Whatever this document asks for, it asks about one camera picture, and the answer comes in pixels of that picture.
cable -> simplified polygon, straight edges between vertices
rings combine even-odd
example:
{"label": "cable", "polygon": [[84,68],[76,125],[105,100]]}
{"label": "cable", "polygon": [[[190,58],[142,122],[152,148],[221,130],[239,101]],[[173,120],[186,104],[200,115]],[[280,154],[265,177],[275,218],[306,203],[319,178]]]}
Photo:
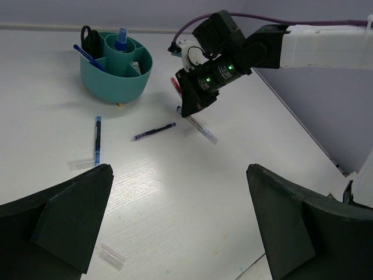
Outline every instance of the cable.
{"label": "cable", "polygon": [[203,54],[204,57],[206,57],[206,55],[205,55],[205,52],[203,51],[203,49],[200,48],[200,47],[198,47],[198,46],[196,46],[196,45],[193,45],[192,47],[188,48],[188,52],[186,53],[186,56],[188,57],[188,61],[189,61],[189,63],[190,63],[192,66],[196,67],[197,65],[195,65],[195,64],[191,61],[191,59],[189,58],[189,51],[191,50],[191,48],[198,48],[198,49],[201,50],[201,52],[202,52],[202,54]]}
{"label": "cable", "polygon": [[[250,19],[259,19],[259,20],[265,20],[266,22],[273,22],[280,25],[313,25],[313,26],[334,26],[334,25],[353,25],[353,26],[364,26],[366,27],[368,22],[366,20],[326,20],[326,21],[314,21],[314,22],[291,22],[287,20],[281,20],[281,19],[274,19],[272,17],[266,17],[266,16],[258,16],[258,15],[250,15],[249,13],[229,13],[231,16],[238,16],[241,18],[250,18]],[[180,34],[187,29],[190,25],[193,23],[196,23],[202,19],[209,18],[212,15],[212,13],[207,13],[202,16],[198,16],[195,19],[192,19],[190,22],[186,23],[182,28],[180,28],[179,31],[175,34],[173,38],[173,42],[176,42],[177,38],[180,36]]]}

pen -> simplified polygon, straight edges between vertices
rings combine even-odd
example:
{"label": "pen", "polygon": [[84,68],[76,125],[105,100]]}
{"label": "pen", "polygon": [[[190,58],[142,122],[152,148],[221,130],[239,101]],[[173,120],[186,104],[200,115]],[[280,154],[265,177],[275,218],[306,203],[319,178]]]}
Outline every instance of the pen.
{"label": "pen", "polygon": [[94,165],[100,164],[100,148],[101,148],[101,117],[96,118],[96,143],[94,145]]}
{"label": "pen", "polygon": [[106,72],[105,68],[99,64],[93,57],[91,57],[88,53],[86,53],[82,48],[80,48],[77,44],[75,44],[74,46],[74,49],[76,49],[78,52],[80,52],[85,58],[87,58],[89,60],[89,62],[95,66],[96,68],[98,68],[99,70],[101,71],[104,71]]}
{"label": "pen", "polygon": [[[180,106],[177,106],[177,110],[181,114],[181,107]],[[206,128],[204,128],[199,122],[197,122],[192,116],[186,117],[186,119],[192,125],[194,125],[208,140],[210,140],[212,144],[215,145],[217,143],[217,138],[210,131],[208,131]]]}
{"label": "pen", "polygon": [[163,127],[160,127],[160,128],[156,128],[156,129],[152,129],[152,130],[149,130],[149,131],[146,131],[144,133],[141,133],[141,134],[137,134],[136,136],[132,137],[131,141],[136,141],[136,140],[139,140],[145,136],[149,136],[151,134],[154,134],[154,133],[158,133],[158,132],[161,132],[161,131],[164,131],[164,130],[167,130],[171,127],[174,127],[176,126],[176,122],[173,122],[172,124],[167,124]]}

transparent pen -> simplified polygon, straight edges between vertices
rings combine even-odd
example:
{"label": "transparent pen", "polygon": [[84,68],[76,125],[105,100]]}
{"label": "transparent pen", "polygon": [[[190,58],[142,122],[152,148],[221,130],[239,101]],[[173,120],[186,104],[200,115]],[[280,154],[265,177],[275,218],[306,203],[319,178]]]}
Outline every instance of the transparent pen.
{"label": "transparent pen", "polygon": [[[177,110],[181,113],[181,107],[177,106]],[[217,138],[206,128],[204,128],[199,122],[197,122],[192,116],[186,117],[186,119],[194,125],[212,144],[217,143]]]}

robotic arm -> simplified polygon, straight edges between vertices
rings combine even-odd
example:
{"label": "robotic arm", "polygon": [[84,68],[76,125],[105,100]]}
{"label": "robotic arm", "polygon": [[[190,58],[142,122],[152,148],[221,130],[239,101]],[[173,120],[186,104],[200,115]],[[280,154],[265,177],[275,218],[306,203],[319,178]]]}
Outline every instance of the robotic arm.
{"label": "robotic arm", "polygon": [[[219,89],[251,68],[336,67],[373,69],[373,31],[357,26],[271,24],[245,38],[226,10],[212,14],[193,35],[208,61],[189,63],[176,73],[182,91],[182,116],[187,117],[217,100]],[[172,53],[182,43],[172,43]],[[183,61],[189,61],[187,47]]]}

black wire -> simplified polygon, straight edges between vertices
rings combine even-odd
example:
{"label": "black wire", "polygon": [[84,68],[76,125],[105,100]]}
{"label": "black wire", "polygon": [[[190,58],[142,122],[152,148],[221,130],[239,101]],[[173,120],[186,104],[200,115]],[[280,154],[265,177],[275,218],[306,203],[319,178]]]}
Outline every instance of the black wire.
{"label": "black wire", "polygon": [[186,56],[188,57],[188,61],[189,61],[189,63],[190,63],[192,66],[196,67],[197,65],[195,65],[195,64],[191,61],[191,59],[189,58],[189,51],[191,50],[191,48],[198,48],[198,49],[200,49],[204,57],[205,57],[205,52],[203,51],[202,48],[197,47],[196,45],[193,45],[192,47],[188,48],[188,52],[187,52],[187,54],[186,54]]}

